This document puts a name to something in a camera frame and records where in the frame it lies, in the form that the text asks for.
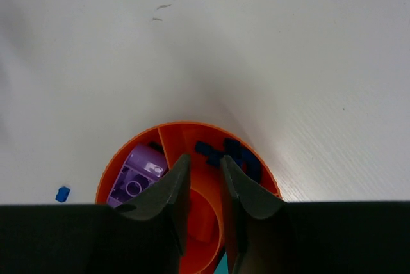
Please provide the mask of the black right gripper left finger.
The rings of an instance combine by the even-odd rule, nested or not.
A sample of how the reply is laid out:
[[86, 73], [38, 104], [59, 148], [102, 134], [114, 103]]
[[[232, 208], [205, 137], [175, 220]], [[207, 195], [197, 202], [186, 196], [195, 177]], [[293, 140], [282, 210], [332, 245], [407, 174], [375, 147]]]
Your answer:
[[190, 156], [137, 197], [1, 207], [2, 273], [177, 273], [185, 254]]

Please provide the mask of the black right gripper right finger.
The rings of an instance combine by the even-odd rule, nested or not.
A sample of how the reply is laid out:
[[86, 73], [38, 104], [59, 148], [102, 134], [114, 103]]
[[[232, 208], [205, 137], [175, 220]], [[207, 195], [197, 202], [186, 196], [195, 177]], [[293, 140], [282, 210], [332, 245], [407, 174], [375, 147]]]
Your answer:
[[285, 202], [220, 167], [230, 273], [409, 272], [409, 202]]

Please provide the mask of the teal long lego brick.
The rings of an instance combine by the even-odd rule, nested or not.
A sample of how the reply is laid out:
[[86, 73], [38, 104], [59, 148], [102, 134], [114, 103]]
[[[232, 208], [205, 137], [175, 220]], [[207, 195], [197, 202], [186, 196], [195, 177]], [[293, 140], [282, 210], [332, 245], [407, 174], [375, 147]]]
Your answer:
[[228, 274], [229, 273], [226, 253], [220, 256], [217, 267], [215, 268], [213, 273], [214, 274]]

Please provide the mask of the purple square lego brick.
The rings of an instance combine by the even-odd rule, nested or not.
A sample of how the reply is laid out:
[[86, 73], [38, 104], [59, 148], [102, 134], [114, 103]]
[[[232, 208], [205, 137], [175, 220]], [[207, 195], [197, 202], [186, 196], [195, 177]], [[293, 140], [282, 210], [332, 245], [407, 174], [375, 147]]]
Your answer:
[[108, 194], [113, 208], [135, 198], [168, 171], [166, 157], [149, 145], [138, 144], [127, 156]]

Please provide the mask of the blue arch lego piece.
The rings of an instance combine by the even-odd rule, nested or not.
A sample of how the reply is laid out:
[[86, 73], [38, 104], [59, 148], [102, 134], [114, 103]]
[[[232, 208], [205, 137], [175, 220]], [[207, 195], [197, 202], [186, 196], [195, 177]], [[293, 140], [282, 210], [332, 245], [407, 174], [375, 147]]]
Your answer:
[[261, 182], [262, 164], [261, 161], [248, 148], [240, 149], [241, 159], [245, 164], [245, 173], [256, 183]]

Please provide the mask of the small blue lego brick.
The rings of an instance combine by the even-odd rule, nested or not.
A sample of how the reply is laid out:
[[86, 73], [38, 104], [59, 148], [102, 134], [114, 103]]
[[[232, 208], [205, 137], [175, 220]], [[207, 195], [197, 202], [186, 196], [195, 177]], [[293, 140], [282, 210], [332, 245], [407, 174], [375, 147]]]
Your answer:
[[198, 154], [206, 157], [206, 163], [215, 168], [220, 167], [220, 160], [224, 156], [224, 152], [214, 149], [210, 144], [198, 141], [195, 144], [195, 151]]

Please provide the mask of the small blue lego cube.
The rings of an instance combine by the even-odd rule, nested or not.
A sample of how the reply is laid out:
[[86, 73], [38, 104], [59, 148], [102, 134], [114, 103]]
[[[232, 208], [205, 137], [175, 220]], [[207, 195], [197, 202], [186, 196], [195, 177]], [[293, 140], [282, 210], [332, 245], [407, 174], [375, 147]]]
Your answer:
[[57, 194], [55, 196], [55, 200], [59, 203], [64, 203], [67, 201], [70, 195], [70, 188], [66, 186], [62, 186], [58, 189]]

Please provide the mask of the small blue lego piece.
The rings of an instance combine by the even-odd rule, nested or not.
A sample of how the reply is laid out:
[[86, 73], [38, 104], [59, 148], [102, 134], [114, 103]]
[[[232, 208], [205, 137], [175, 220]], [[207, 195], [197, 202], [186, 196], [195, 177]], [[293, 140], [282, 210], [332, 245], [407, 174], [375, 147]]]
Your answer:
[[233, 159], [241, 158], [241, 143], [232, 138], [224, 139], [224, 151], [227, 155], [231, 156]]

